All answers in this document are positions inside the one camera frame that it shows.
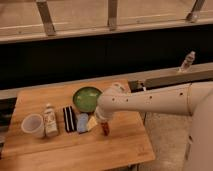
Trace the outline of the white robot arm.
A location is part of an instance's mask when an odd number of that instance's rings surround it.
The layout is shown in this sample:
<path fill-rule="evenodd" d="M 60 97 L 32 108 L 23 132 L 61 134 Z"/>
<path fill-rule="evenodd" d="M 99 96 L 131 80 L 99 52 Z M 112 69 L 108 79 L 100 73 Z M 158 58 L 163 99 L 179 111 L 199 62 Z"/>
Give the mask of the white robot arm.
<path fill-rule="evenodd" d="M 98 97 L 94 115 L 98 123 L 104 123 L 119 111 L 191 115 L 183 171 L 213 171 L 213 81 L 136 93 L 127 93 L 122 84 L 113 83 Z"/>

